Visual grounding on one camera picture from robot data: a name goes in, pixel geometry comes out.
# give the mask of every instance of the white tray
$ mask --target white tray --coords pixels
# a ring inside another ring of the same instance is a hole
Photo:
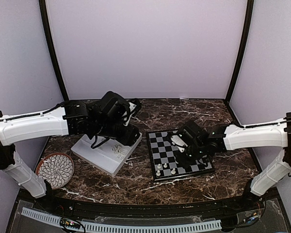
[[[91,145],[95,141],[95,137],[90,140],[87,135],[84,135],[71,150],[76,156],[114,177],[136,149],[141,138],[142,134],[140,133],[140,137],[131,147],[123,146],[119,142],[110,139],[100,147],[92,149]],[[104,137],[98,137],[96,145],[104,139]]]

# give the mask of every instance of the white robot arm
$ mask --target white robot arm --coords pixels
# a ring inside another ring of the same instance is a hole
[[[17,116],[2,115],[0,111],[0,170],[27,189],[45,208],[56,208],[49,183],[24,163],[14,143],[43,136],[87,134],[90,139],[103,136],[131,146],[138,139],[139,130],[129,120],[140,109],[137,99],[126,101],[108,92],[90,104],[70,100],[46,111]]]
[[[247,184],[243,194],[245,202],[259,199],[291,172],[291,113],[285,118],[261,124],[217,126],[210,133],[189,121],[176,134],[169,135],[169,139],[178,146],[176,157],[183,166],[217,152],[251,147],[282,148],[272,163]]]

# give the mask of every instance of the decorative plate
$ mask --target decorative plate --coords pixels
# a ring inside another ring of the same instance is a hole
[[[71,157],[64,153],[53,153],[41,160],[35,173],[47,180],[52,189],[61,188],[71,179],[74,164]]]

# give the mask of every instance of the white cable tray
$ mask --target white cable tray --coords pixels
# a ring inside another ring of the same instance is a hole
[[[51,214],[45,214],[37,210],[23,208],[23,216],[29,217],[31,219],[52,225],[55,227],[60,227],[59,216],[54,216]],[[117,225],[107,225],[107,224],[97,224],[87,221],[81,222],[86,229],[87,233],[199,233],[199,232],[209,232],[214,230],[220,230],[221,221],[214,220],[209,222],[200,222],[186,225],[174,225],[174,226],[117,226]]]

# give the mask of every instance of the brown marble surface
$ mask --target brown marble surface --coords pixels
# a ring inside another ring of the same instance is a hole
[[[126,164],[112,178],[75,156],[70,148],[80,136],[52,137],[42,157],[54,152],[70,155],[75,172],[70,182],[54,190],[58,197],[110,204],[180,204],[239,196],[257,168],[247,150],[216,154],[216,171],[199,177],[154,183],[146,132],[176,129],[189,119],[210,130],[232,118],[221,100],[142,100],[143,108],[131,121],[143,138]]]

